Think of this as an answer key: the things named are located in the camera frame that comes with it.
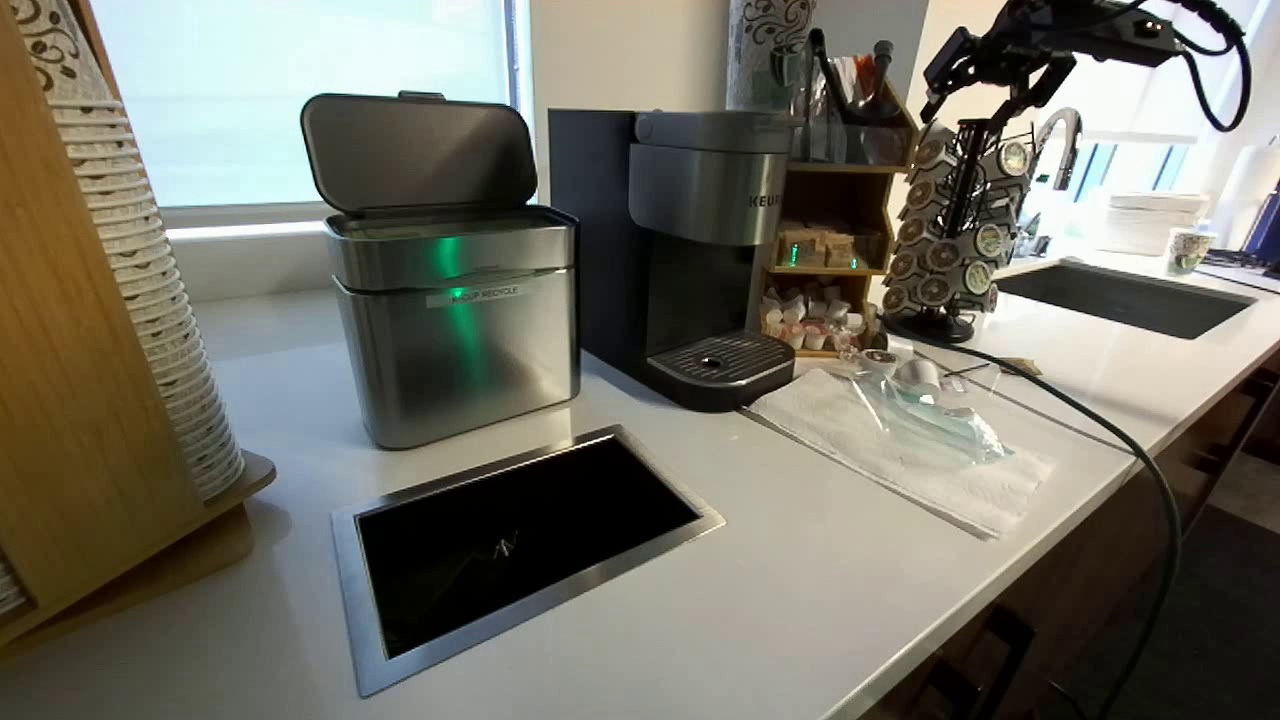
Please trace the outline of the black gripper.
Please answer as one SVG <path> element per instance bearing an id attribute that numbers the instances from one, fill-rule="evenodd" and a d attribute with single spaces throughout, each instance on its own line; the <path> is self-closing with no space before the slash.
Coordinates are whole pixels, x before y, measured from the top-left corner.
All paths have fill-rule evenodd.
<path id="1" fill-rule="evenodd" d="M 1028 109 L 1045 109 L 1070 75 L 1078 55 L 1156 67 L 1181 52 L 1171 25 L 1123 0 L 1003 0 L 983 32 L 957 29 L 924 65 L 924 109 L 931 125 L 939 109 L 976 86 L 990 86 L 1003 99 L 983 129 L 1003 129 Z"/>

